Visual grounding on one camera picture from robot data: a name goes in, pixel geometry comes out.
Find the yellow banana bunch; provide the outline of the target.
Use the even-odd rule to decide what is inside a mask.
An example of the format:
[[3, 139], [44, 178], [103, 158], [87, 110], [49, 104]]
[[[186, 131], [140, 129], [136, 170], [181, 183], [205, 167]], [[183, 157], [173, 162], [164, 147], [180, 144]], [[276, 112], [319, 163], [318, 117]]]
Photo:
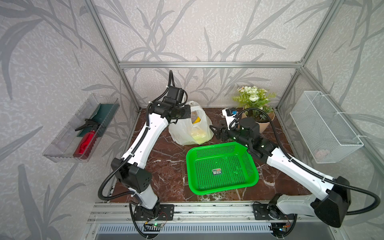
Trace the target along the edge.
[[197, 117], [197, 119], [193, 122], [191, 136], [199, 145], [207, 142], [210, 139], [210, 133], [207, 129], [207, 124], [202, 121], [200, 117]]

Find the white printed plastic bag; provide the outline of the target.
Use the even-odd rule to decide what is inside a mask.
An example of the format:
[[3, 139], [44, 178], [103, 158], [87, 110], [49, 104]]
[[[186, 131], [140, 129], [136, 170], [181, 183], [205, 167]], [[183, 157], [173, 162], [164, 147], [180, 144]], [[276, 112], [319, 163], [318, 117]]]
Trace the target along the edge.
[[191, 106], [191, 118], [178, 120], [176, 124], [170, 124], [168, 127], [169, 133], [174, 142], [179, 145], [198, 145], [191, 136], [193, 122], [200, 117], [207, 124], [207, 129], [210, 133], [210, 141], [213, 138], [213, 132], [210, 130], [212, 121], [204, 111], [204, 109], [195, 101], [187, 102]]

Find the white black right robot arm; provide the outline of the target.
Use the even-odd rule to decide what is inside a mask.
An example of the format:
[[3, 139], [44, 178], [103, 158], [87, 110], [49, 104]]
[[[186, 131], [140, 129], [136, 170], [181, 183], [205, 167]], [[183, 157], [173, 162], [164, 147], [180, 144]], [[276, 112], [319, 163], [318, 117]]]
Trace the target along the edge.
[[312, 168], [297, 159], [289, 160], [278, 145], [262, 138], [257, 124], [248, 119], [242, 119], [240, 127], [233, 130], [226, 124], [211, 125], [210, 129], [218, 140], [231, 140], [246, 147], [253, 159], [280, 170], [310, 191], [307, 196], [279, 195], [274, 198], [271, 204], [281, 213], [317, 217], [331, 227], [341, 227], [351, 205], [346, 179], [338, 177], [333, 184], [326, 182], [323, 174], [320, 177], [311, 174]]

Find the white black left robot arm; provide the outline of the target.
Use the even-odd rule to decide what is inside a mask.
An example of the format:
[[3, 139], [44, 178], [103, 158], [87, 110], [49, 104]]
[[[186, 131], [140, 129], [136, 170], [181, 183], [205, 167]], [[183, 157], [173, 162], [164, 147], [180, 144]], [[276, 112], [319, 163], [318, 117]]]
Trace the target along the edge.
[[158, 203], [158, 196], [151, 187], [152, 174], [145, 170], [147, 161], [156, 141], [169, 124], [191, 117], [191, 106], [168, 104], [156, 101], [146, 110], [146, 122], [134, 143], [121, 159], [112, 162], [112, 176], [124, 185], [128, 191], [109, 200], [131, 195], [138, 200], [139, 206], [152, 210]]

